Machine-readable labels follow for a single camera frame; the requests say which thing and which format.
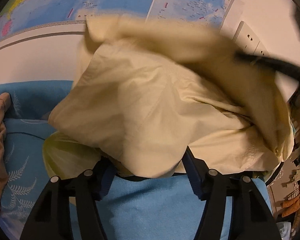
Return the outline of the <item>cream yellow large garment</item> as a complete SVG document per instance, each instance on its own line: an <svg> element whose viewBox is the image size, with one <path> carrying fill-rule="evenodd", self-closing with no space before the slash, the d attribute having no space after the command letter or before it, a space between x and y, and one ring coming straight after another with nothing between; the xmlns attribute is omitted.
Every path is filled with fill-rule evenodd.
<svg viewBox="0 0 300 240"><path fill-rule="evenodd" d="M49 124L125 171L183 172L187 148L223 174L270 172L294 135L275 72L236 56L217 29L100 15L86 20L70 93Z"/></svg>

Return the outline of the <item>light green garment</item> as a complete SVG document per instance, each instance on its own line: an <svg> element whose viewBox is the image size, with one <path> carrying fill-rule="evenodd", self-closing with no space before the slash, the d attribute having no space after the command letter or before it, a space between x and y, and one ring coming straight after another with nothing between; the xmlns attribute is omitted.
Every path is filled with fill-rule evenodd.
<svg viewBox="0 0 300 240"><path fill-rule="evenodd" d="M43 143L43 161L49 177L68 179L94 168L105 154L57 131Z"/></svg>

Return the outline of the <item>blue bed sheet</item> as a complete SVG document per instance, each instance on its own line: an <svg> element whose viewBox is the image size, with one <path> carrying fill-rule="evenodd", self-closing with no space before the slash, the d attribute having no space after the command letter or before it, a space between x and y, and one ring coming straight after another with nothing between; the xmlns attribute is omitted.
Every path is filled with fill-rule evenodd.
<svg viewBox="0 0 300 240"><path fill-rule="evenodd" d="M0 239L21 239L28 216L51 178L43 161L43 143L56 130L47 117L69 91L69 81L0 85L0 94L11 97L4 116L8 181L1 197ZM107 239L195 239L205 202L194 194L187 173L158 179L124 178L114 169L108 194L96 203ZM234 175L250 178L248 173ZM269 207L265 183L252 181ZM231 204L228 197L220 239L229 239ZM72 229L74 239L81 239L77 222Z"/></svg>

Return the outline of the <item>white wall socket middle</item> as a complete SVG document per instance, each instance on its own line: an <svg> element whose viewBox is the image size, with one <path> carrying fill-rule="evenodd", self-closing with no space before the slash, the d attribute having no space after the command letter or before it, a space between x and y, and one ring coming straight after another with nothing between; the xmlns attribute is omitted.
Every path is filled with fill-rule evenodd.
<svg viewBox="0 0 300 240"><path fill-rule="evenodd" d="M264 46L264 44L260 41L254 51L254 56L256 56L255 61L260 61L260 60L264 60L265 58L267 58L269 56L269 53L266 49L266 47Z"/></svg>

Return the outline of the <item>white wall socket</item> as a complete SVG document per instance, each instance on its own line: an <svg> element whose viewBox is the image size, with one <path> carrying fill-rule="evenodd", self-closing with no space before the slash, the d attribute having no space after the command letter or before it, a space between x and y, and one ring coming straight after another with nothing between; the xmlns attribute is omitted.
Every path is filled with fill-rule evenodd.
<svg viewBox="0 0 300 240"><path fill-rule="evenodd" d="M260 39L246 22L241 21L234 34L233 41L246 53L253 54Z"/></svg>
<svg viewBox="0 0 300 240"><path fill-rule="evenodd" d="M260 41L254 51L254 56L256 56L255 61L260 61L260 60L264 60L265 58L267 58L269 56L269 53L266 49L266 47L264 46L264 44Z"/></svg>

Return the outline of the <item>white wall socket left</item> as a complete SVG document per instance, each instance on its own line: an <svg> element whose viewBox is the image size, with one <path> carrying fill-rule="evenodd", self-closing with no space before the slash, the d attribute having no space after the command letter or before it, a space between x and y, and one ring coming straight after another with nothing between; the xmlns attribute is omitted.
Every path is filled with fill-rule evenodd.
<svg viewBox="0 0 300 240"><path fill-rule="evenodd" d="M260 39L246 22L241 21L234 34L233 41L246 53L253 54Z"/></svg>

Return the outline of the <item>colourful wall map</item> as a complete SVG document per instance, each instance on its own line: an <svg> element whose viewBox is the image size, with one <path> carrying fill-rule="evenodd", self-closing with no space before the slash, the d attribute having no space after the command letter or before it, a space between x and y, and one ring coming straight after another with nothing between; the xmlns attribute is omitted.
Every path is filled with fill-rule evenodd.
<svg viewBox="0 0 300 240"><path fill-rule="evenodd" d="M127 14L176 18L220 27L234 0L9 0L0 12L0 40L42 24Z"/></svg>

